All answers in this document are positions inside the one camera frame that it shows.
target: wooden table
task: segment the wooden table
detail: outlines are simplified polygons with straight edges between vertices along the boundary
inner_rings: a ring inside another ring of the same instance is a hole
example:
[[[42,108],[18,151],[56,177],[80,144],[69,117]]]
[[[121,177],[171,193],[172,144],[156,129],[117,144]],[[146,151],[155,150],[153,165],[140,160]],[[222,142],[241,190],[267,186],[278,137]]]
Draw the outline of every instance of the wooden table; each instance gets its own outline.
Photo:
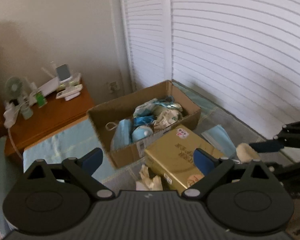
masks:
[[[94,106],[85,85],[83,85],[81,94],[69,101],[65,101],[63,98],[56,99],[56,94],[54,92],[48,95],[46,97],[48,103],[41,108],[38,108],[37,104],[33,105],[31,107],[33,116],[28,120],[24,120],[22,114],[19,113],[16,123],[10,130],[12,139],[20,152],[45,136],[84,117],[87,110]],[[4,152],[6,156],[18,161],[9,138],[7,138]]]

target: smartphone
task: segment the smartphone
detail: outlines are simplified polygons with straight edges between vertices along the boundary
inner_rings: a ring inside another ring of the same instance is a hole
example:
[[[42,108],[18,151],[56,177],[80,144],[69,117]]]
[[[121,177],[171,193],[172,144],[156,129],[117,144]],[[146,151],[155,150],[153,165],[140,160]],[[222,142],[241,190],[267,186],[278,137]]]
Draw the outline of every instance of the smartphone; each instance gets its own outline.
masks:
[[[69,81],[72,79],[72,76],[70,74],[69,68],[67,64],[64,64],[60,67],[56,68],[56,72],[58,75],[58,78],[60,80],[61,83]]]

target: mask ear loop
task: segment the mask ear loop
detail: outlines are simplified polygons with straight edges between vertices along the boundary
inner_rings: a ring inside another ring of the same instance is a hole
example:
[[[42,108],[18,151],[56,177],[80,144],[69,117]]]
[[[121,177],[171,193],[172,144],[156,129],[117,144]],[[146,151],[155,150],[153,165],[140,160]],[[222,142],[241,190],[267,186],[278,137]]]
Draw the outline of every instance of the mask ear loop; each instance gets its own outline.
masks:
[[[116,129],[116,128],[118,127],[118,125],[117,125],[115,122],[109,122],[109,123],[106,124],[105,127],[106,127],[106,130],[107,130],[107,131],[112,131],[113,129]]]

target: silver screw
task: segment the silver screw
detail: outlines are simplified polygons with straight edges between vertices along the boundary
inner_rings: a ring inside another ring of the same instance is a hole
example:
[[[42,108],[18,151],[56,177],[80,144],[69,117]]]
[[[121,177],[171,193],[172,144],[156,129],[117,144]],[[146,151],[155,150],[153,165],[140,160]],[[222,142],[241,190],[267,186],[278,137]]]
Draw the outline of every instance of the silver screw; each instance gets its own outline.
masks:
[[[187,197],[197,197],[200,195],[200,191],[195,188],[188,188],[184,193]]]
[[[101,189],[97,192],[97,196],[100,198],[109,198],[112,195],[113,195],[113,193],[109,189]]]

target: open cardboard box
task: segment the open cardboard box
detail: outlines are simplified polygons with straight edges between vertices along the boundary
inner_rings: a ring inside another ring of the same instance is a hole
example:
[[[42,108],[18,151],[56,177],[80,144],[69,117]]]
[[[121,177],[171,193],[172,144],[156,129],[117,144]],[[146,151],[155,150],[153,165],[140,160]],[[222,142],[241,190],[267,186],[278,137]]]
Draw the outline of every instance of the open cardboard box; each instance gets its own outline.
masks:
[[[164,130],[155,132],[142,140],[127,145],[116,151],[110,151],[111,140],[115,129],[107,131],[105,125],[108,122],[118,123],[122,119],[131,118],[137,106],[153,99],[165,99],[173,96],[176,103],[183,108],[183,118]],[[144,149],[152,142],[160,138],[164,133],[183,124],[193,130],[197,127],[201,109],[192,102],[180,89],[172,84],[171,81],[164,81],[152,87],[139,90],[135,93],[111,100],[88,110],[88,116],[92,126],[101,142],[103,150],[107,154],[111,164],[115,168],[120,168],[133,163],[144,156]]]

